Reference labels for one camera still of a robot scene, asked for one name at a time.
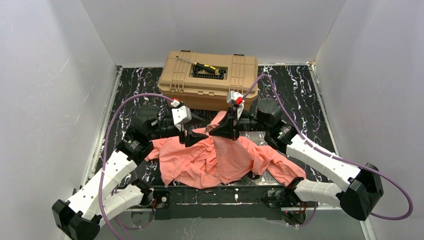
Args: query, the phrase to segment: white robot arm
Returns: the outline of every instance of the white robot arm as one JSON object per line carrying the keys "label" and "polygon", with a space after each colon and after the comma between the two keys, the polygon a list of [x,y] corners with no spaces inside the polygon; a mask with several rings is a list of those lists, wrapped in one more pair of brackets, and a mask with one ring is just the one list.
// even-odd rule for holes
{"label": "white robot arm", "polygon": [[[232,106],[219,126],[209,132],[211,136],[236,140],[240,131],[263,131],[264,140],[269,146],[306,163],[332,181],[328,183],[295,178],[284,192],[269,192],[269,201],[280,202],[281,206],[294,206],[309,201],[326,203],[341,207],[357,220],[364,221],[368,217],[384,194],[379,175],[333,159],[335,153],[299,135],[293,126],[282,120],[283,111],[274,99],[259,100],[256,115],[253,115],[238,111],[243,108],[243,101],[236,102],[238,97],[228,94],[228,102]],[[378,171],[370,163],[366,166]]]}

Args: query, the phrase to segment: black bracket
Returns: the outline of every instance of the black bracket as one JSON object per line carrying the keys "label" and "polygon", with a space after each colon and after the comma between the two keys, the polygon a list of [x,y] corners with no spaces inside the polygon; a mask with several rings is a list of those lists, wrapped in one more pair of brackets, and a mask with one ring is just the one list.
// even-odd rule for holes
{"label": "black bracket", "polygon": [[[379,170],[371,163],[365,166]],[[379,175],[361,169],[355,178],[349,179],[349,182],[346,192],[336,194],[340,200],[340,207],[352,218],[365,221],[384,194],[382,180]]]}
{"label": "black bracket", "polygon": [[91,220],[82,218],[81,211],[75,213],[69,201],[57,200],[51,210],[53,211],[56,226],[72,240],[93,240],[100,231],[101,215],[94,215]]}
{"label": "black bracket", "polygon": [[295,189],[303,179],[303,177],[295,177],[286,188],[265,192],[261,200],[270,208],[294,207],[301,202],[295,194]]}

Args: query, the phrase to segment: white wall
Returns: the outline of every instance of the white wall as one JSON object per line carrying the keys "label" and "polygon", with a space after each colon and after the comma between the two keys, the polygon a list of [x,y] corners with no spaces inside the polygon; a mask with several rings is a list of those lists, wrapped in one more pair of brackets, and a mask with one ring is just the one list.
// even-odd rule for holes
{"label": "white wall", "polygon": [[[424,2],[347,0],[316,61],[323,101],[343,157],[371,162],[414,202],[402,221],[371,217],[377,239],[423,239]],[[374,212],[407,202],[384,182]]]}
{"label": "white wall", "polygon": [[0,239],[60,238],[115,74],[79,0],[0,1]]}
{"label": "white wall", "polygon": [[163,66],[170,51],[315,60],[346,0],[82,0],[113,61]]}

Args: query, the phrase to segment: purple cable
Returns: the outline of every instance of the purple cable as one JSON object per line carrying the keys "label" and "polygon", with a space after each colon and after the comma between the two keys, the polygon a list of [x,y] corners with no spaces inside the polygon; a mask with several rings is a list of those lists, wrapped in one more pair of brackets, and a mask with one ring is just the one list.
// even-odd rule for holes
{"label": "purple cable", "polygon": [[315,202],[315,206],[313,207],[312,215],[310,216],[310,218],[309,218],[306,222],[304,222],[304,223],[300,224],[300,225],[299,225],[300,227],[306,226],[306,225],[308,225],[308,224],[311,222],[311,220],[312,220],[312,219],[314,218],[314,216],[315,216],[315,213],[317,212],[317,207],[318,207],[318,202]]}
{"label": "purple cable", "polygon": [[107,127],[107,131],[106,131],[106,135],[105,135],[105,139],[104,139],[103,166],[101,167],[102,171],[101,171],[101,175],[100,175],[100,184],[98,185],[98,204],[99,204],[101,216],[103,217],[104,222],[110,228],[110,231],[113,233],[113,235],[115,235],[115,237],[119,240],[124,240],[124,239],[119,235],[119,233],[112,226],[111,222],[108,219],[108,216],[106,216],[105,207],[103,206],[103,191],[102,191],[102,188],[103,188],[103,181],[105,179],[105,172],[104,171],[106,169],[106,159],[108,159],[107,158],[107,156],[108,156],[108,142],[109,142],[109,135],[111,133],[112,126],[113,126],[115,120],[117,119],[118,115],[120,114],[120,112],[124,108],[124,106],[126,104],[128,104],[129,102],[131,102],[132,100],[139,98],[139,97],[158,97],[158,98],[165,99],[169,102],[173,101],[171,98],[169,98],[167,96],[164,96],[164,95],[161,95],[161,94],[156,94],[156,93],[141,93],[141,94],[131,96],[131,97],[127,98],[118,107],[115,114],[113,114],[112,119],[110,120],[109,126]]}
{"label": "purple cable", "polygon": [[[293,120],[293,118],[289,115],[289,113],[287,112],[287,110],[284,108],[284,105],[283,105],[283,103],[281,102],[281,99],[280,99],[280,97],[278,96],[276,89],[274,88],[273,81],[271,80],[271,78],[270,78],[270,76],[269,76],[268,74],[263,73],[263,74],[261,74],[260,76],[258,76],[258,77],[257,77],[257,79],[253,82],[253,85],[252,85],[252,86],[249,88],[249,90],[248,90],[248,91],[247,91],[247,92],[243,95],[242,99],[244,100],[244,99],[246,98],[246,96],[250,93],[250,91],[253,89],[253,87],[254,87],[254,86],[255,86],[255,85],[259,82],[259,80],[260,80],[260,79],[262,79],[263,77],[268,78],[269,83],[271,84],[272,92],[274,93],[275,97],[277,98],[277,101],[278,101],[278,103],[279,103],[279,106],[280,106],[280,107],[281,107],[281,109],[283,110],[284,114],[286,114],[286,115],[287,115],[288,119],[290,120],[291,124],[294,126],[294,128],[296,129],[296,131],[297,131],[297,133],[300,135],[300,137],[301,137],[303,140],[306,140],[307,138],[306,138],[306,137],[302,134],[302,132],[301,132],[301,130],[299,129],[299,127],[298,127],[298,125],[296,124],[296,122]],[[331,157],[331,156],[332,156],[331,154],[329,154],[329,153],[327,153],[327,152],[325,152],[325,151],[323,151],[323,150],[321,150],[321,149],[319,149],[319,148],[315,148],[315,147],[314,147],[314,145],[310,142],[310,140],[309,140],[309,139],[307,139],[307,140],[306,140],[306,144],[307,144],[308,146],[310,146],[312,149],[314,149],[315,151],[319,152],[320,154],[323,154],[323,155],[325,155],[325,156],[327,156],[327,157]],[[335,159],[335,160],[338,160],[338,161],[340,161],[340,162],[346,163],[346,164],[350,164],[350,165],[357,166],[358,168],[361,168],[361,169],[367,170],[367,171],[369,171],[369,172],[371,172],[371,173],[373,173],[373,174],[377,174],[377,175],[381,176],[382,178],[386,179],[386,180],[387,180],[387,181],[389,181],[391,184],[393,184],[393,185],[394,185],[397,189],[399,189],[399,190],[402,192],[402,194],[405,196],[406,200],[408,201],[408,211],[407,211],[404,215],[401,215],[401,216],[383,216],[383,215],[379,215],[379,214],[376,214],[376,213],[371,213],[371,215],[372,215],[372,216],[377,217],[377,218],[380,218],[380,219],[385,219],[385,220],[403,220],[403,219],[406,219],[407,217],[409,217],[409,216],[412,214],[412,212],[413,212],[413,210],[414,210],[414,204],[413,204],[413,202],[412,202],[412,199],[411,199],[410,195],[407,193],[407,191],[406,191],[403,187],[401,187],[401,186],[399,185],[399,183],[397,183],[396,181],[394,181],[392,178],[390,178],[389,176],[387,176],[387,175],[386,175],[386,174],[384,174],[384,173],[381,173],[381,172],[379,172],[379,171],[376,171],[376,170],[374,170],[374,169],[372,169],[372,168],[369,168],[369,167],[367,167],[367,166],[365,166],[365,165],[362,165],[362,164],[359,164],[359,163],[355,163],[355,162],[352,162],[352,161],[350,161],[350,160],[343,159],[343,158],[341,158],[341,157],[339,157],[339,156],[336,156],[336,155],[335,155],[335,156],[333,156],[332,158],[333,158],[333,159]]]}

